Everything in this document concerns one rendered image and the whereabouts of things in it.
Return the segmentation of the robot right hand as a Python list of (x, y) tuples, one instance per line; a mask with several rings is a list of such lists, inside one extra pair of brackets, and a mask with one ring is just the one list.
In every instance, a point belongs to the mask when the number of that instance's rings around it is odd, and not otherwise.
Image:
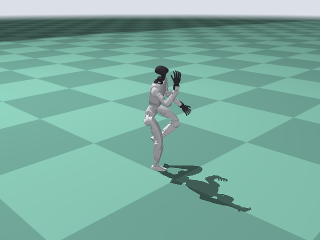
[(173, 83), (174, 83), (173, 90), (175, 90), (175, 86), (176, 87), (180, 87), (179, 83), (181, 81), (181, 72), (178, 72), (178, 71), (175, 70), (175, 72), (173, 71), (173, 73), (174, 73), (174, 78), (173, 78), (172, 75), (170, 75), (170, 76), (171, 76), (171, 78), (173, 80)]

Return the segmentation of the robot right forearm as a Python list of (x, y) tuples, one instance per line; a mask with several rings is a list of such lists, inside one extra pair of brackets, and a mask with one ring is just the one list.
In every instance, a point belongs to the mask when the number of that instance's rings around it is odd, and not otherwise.
[(164, 102), (165, 106), (169, 106), (172, 102), (175, 101), (176, 96), (179, 94), (179, 86), (175, 86), (175, 90), (172, 90), (171, 95), (168, 99)]

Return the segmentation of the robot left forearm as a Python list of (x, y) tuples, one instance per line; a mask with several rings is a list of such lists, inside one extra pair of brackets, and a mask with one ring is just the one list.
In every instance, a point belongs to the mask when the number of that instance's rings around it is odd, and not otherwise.
[(179, 107), (182, 105), (182, 103), (179, 101), (179, 99), (175, 98), (173, 101), (176, 105), (178, 105)]

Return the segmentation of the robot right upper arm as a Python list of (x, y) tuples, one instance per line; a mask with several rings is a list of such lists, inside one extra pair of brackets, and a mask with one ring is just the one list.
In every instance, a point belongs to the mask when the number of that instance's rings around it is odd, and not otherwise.
[[(160, 93), (160, 90), (158, 88), (156, 88), (155, 86), (151, 89), (151, 94), (156, 97), (164, 106), (164, 102), (166, 101), (164, 96)], [(165, 106), (165, 107), (170, 107), (172, 105), (172, 103), (169, 106)]]

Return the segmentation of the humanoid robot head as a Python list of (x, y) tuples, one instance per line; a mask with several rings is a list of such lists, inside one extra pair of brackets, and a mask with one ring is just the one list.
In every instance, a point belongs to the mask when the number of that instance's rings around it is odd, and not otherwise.
[(163, 81), (165, 80), (166, 78), (166, 74), (168, 73), (168, 69), (165, 67), (165, 66), (162, 66), (162, 65), (159, 65), (155, 68), (155, 73), (161, 75), (161, 76), (158, 76), (157, 79), (153, 82), (154, 84), (157, 84), (158, 82), (161, 82), (161, 83), (158, 83), (158, 84), (163, 84)]

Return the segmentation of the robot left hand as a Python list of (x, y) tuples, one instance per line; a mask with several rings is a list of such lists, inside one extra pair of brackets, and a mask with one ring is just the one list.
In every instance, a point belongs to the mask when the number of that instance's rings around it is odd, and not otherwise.
[[(180, 101), (181, 102), (181, 101)], [(182, 103), (182, 102), (181, 102)], [(183, 112), (186, 114), (186, 116), (187, 115), (189, 115), (190, 114), (190, 112), (191, 112), (191, 110), (189, 109), (189, 108), (191, 108), (190, 106), (188, 106), (188, 105), (184, 105), (183, 103), (182, 103), (182, 105), (181, 106), (179, 106), (180, 108), (182, 108), (182, 110), (183, 110)], [(189, 107), (189, 108), (188, 108)], [(189, 111), (190, 110), (190, 111)], [(188, 113), (188, 112), (189, 113)], [(187, 113), (186, 113), (187, 112)]]

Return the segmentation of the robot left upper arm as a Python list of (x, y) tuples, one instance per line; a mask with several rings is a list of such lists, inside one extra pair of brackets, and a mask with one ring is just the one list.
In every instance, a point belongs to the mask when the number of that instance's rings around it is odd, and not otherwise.
[(172, 92), (170, 90), (168, 90), (168, 79), (166, 77), (165, 77), (165, 82), (166, 82), (166, 90), (165, 90), (164, 94), (166, 97), (169, 97)]

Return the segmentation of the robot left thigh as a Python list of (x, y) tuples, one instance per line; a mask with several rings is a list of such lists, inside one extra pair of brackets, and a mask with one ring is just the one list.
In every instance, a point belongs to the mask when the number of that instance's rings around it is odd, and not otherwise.
[(171, 124), (172, 124), (174, 127), (178, 127), (178, 126), (179, 126), (180, 121), (179, 121), (178, 117), (177, 117), (170, 109), (168, 109), (167, 107), (165, 107), (165, 106), (163, 106), (163, 105), (160, 105), (160, 106), (157, 108), (156, 114), (157, 114), (158, 112), (159, 112), (159, 114), (161, 114), (163, 117), (172, 119), (172, 120), (171, 120)]

